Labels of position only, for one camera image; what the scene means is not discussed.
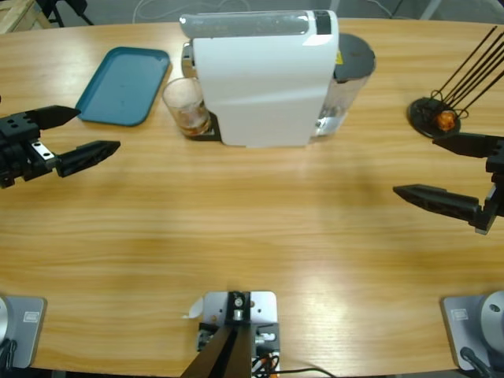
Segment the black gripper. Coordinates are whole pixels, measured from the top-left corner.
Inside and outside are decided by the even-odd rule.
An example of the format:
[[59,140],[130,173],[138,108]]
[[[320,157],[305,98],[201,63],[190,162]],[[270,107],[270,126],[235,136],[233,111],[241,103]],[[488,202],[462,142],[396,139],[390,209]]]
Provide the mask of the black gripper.
[[423,184],[396,186],[393,192],[428,212],[465,221],[476,233],[486,235],[496,216],[503,215],[503,174],[498,174],[503,173],[503,137],[459,132],[432,143],[458,155],[487,159],[486,171],[494,174],[484,205],[478,198]]
[[[56,166],[60,177],[89,169],[112,156],[119,141],[99,140],[78,146],[58,157],[37,138],[41,130],[56,128],[80,115],[78,109],[67,106],[47,106],[1,118],[1,188],[46,175]],[[7,139],[29,139],[17,142]]]

